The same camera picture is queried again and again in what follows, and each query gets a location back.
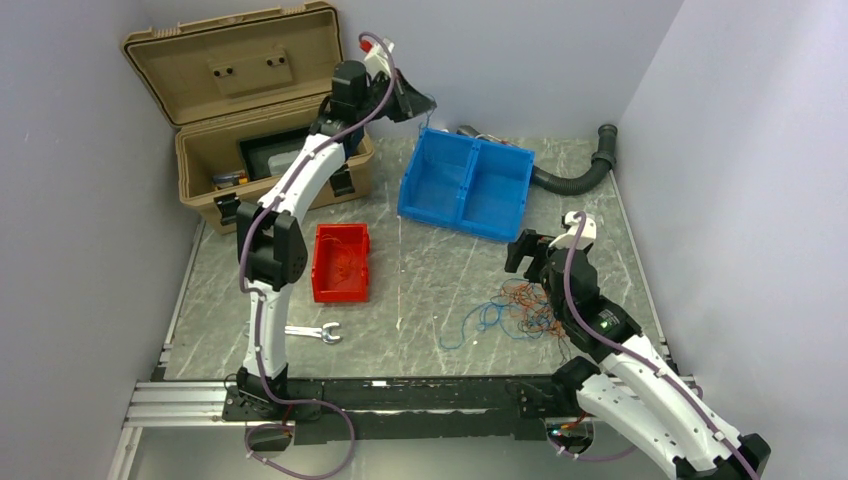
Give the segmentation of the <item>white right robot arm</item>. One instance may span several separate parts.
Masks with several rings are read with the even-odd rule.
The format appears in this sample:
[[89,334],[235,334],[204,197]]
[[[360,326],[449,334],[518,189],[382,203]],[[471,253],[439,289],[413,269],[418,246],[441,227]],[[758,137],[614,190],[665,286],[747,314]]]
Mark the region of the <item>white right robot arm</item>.
[[604,296],[588,261],[589,238],[576,241],[524,230],[509,243],[505,269],[531,263],[552,317],[580,355],[551,376],[557,411],[602,420],[648,456],[670,479],[759,479],[771,448],[743,435],[711,410],[666,363],[639,324]]

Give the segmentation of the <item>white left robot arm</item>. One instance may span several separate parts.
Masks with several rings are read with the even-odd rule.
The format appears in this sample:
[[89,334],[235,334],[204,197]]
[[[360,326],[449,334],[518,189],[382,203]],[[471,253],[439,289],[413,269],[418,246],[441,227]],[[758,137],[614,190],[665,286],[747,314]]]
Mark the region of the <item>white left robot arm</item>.
[[347,162],[365,125],[383,117],[405,122],[436,106],[397,69],[370,72],[360,61],[339,63],[292,165],[257,202],[238,206],[239,284],[250,299],[251,328],[236,385],[261,419],[279,417],[288,402],[285,327],[293,286],[307,266],[301,230],[306,212],[325,185],[338,195],[352,192]]

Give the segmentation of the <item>blue plastic divided bin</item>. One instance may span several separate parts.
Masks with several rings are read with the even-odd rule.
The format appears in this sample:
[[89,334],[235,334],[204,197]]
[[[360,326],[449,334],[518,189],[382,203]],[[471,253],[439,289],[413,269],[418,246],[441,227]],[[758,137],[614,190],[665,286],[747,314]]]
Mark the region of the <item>blue plastic divided bin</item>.
[[525,213],[535,153],[425,128],[404,173],[400,216],[512,242]]

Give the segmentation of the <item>grey case in toolbox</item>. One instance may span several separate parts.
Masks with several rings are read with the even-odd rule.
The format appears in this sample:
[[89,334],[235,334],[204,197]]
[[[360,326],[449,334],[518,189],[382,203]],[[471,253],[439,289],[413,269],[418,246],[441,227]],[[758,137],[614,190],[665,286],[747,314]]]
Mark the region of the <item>grey case in toolbox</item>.
[[299,156],[299,151],[282,152],[270,156],[267,161],[269,175],[284,175],[295,164]]

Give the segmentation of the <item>red plastic bin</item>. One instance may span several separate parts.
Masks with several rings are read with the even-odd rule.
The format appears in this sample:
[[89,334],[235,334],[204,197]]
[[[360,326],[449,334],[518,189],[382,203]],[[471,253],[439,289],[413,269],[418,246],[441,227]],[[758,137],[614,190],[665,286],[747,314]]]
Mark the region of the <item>red plastic bin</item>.
[[316,227],[311,270],[316,303],[369,300],[370,236],[366,223],[325,223]]

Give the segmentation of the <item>tan plastic toolbox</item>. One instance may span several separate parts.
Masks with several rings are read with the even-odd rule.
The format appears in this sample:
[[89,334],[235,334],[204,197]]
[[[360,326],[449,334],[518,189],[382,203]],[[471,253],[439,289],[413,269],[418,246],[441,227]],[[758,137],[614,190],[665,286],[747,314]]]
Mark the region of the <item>tan plastic toolbox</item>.
[[338,12],[325,1],[149,28],[122,49],[178,131],[180,201],[221,235],[236,229],[233,203],[258,201],[279,177],[217,187],[214,176],[247,169],[244,141],[303,134],[343,59]]

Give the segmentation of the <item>silver open-end wrench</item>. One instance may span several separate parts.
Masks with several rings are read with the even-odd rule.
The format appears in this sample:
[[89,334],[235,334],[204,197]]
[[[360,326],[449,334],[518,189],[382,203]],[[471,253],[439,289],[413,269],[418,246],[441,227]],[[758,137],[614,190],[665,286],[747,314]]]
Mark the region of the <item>silver open-end wrench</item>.
[[335,333],[339,327],[338,322],[328,322],[320,327],[287,325],[285,333],[292,336],[317,338],[325,344],[333,345],[342,341],[342,337]]

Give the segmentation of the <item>yellow black tool in toolbox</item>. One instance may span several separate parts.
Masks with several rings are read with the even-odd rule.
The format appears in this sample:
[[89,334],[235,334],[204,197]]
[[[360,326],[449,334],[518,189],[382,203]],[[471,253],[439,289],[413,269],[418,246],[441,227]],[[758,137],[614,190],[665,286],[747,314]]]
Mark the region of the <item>yellow black tool in toolbox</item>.
[[217,190],[243,185],[248,182],[249,177],[244,170],[212,176],[212,183]]

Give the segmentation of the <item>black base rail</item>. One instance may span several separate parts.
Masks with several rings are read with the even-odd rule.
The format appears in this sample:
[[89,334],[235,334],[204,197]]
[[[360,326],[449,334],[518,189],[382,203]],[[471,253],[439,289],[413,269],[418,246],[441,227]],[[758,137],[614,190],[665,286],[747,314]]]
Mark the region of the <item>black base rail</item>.
[[286,396],[293,406],[272,402],[256,382],[247,392],[235,380],[225,382],[224,389],[223,421],[289,426],[287,432],[257,432],[251,442],[264,450],[283,448],[287,441],[314,445],[355,436],[553,438],[583,451],[598,425],[548,375],[291,378]]

